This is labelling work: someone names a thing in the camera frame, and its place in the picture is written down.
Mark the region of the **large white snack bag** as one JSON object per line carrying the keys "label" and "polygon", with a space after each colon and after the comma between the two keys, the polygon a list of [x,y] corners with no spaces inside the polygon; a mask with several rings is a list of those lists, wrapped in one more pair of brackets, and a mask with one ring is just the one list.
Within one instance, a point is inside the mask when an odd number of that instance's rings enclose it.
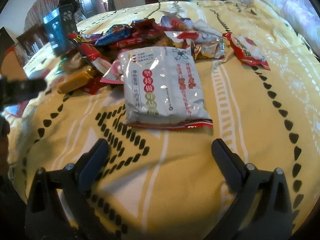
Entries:
{"label": "large white snack bag", "polygon": [[121,53],[126,119],[151,129],[213,127],[190,49],[146,47]]}

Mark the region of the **red white rice cracker bag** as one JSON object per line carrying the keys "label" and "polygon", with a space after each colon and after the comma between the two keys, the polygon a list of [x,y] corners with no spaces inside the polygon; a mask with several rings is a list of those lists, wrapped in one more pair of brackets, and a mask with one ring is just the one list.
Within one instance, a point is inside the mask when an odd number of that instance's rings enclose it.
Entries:
{"label": "red white rice cracker bag", "polygon": [[252,67],[261,66],[265,70],[271,70],[267,59],[253,40],[234,33],[224,33],[223,37],[230,43],[239,61]]}

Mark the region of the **orange red cardboard box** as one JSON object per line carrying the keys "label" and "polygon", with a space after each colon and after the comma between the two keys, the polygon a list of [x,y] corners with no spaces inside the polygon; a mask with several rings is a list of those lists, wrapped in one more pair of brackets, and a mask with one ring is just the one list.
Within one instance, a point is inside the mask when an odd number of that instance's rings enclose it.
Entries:
{"label": "orange red cardboard box", "polygon": [[22,81],[28,79],[18,60],[14,46],[8,48],[4,53],[4,59],[1,63],[1,76],[6,77],[8,81]]}

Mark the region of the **yellow candy bar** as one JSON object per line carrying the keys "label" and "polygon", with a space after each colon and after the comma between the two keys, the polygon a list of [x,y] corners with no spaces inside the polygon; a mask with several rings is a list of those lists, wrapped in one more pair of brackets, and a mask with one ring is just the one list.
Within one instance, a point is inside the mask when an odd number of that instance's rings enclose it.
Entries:
{"label": "yellow candy bar", "polygon": [[93,80],[96,74],[95,70],[81,70],[77,73],[73,73],[67,78],[65,78],[57,87],[57,92],[59,94],[67,94],[78,88],[81,88]]}

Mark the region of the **black blue carton box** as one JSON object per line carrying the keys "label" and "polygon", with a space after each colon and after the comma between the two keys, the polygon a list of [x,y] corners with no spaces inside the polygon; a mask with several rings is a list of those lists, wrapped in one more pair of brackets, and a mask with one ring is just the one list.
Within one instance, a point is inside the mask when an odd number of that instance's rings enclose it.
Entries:
{"label": "black blue carton box", "polygon": [[72,48],[67,36],[76,33],[77,28],[71,4],[58,7],[44,16],[43,25],[55,56],[61,56]]}

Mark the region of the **yellow patterned bed sheet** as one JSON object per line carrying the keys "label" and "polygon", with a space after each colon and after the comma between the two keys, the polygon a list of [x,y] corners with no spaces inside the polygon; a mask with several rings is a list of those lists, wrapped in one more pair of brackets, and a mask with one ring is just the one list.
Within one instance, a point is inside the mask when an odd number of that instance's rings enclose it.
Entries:
{"label": "yellow patterned bed sheet", "polygon": [[211,154],[221,138],[246,163],[284,170],[297,231],[319,199],[319,62],[270,2],[167,2],[93,16],[84,34],[173,12],[221,32],[250,38],[269,70],[241,64],[196,64],[213,127],[182,131],[126,126],[123,91],[61,95],[50,88],[9,117],[9,178],[26,200],[38,167],[58,170],[99,139],[111,155],[87,199],[119,239],[203,239],[233,201]]}

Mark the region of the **blue snack packet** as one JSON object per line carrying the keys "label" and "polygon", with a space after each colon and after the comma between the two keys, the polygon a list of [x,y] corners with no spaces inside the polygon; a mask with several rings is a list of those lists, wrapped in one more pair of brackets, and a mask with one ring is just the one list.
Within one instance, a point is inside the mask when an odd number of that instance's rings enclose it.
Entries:
{"label": "blue snack packet", "polygon": [[118,42],[125,38],[130,37],[131,27],[127,24],[115,24],[108,31],[100,37],[96,42],[95,46],[106,46],[114,42]]}

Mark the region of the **gold foil snack packet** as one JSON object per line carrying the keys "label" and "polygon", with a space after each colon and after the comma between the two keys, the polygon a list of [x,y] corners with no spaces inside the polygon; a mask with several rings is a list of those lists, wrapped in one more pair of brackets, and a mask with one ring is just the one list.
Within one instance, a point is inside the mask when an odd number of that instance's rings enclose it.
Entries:
{"label": "gold foil snack packet", "polygon": [[196,44],[193,47],[193,58],[195,60],[216,59],[221,60],[225,58],[225,45],[221,38],[210,42]]}

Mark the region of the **red white foil snack packet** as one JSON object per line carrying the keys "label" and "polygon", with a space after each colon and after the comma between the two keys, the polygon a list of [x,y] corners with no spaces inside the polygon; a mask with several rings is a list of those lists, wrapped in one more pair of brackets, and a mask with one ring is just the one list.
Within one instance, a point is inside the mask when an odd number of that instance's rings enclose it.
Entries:
{"label": "red white foil snack packet", "polygon": [[183,43],[192,40],[195,44],[211,43],[219,40],[219,36],[199,31],[165,31],[165,35],[173,43]]}

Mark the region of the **white purple folded quilt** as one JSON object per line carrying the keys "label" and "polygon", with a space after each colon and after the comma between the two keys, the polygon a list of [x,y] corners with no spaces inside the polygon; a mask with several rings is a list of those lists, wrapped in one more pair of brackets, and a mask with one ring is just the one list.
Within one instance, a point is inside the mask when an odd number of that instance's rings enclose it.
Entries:
{"label": "white purple folded quilt", "polygon": [[[254,0],[237,0],[250,4]],[[319,55],[319,15],[309,0],[263,0],[272,5]]]}

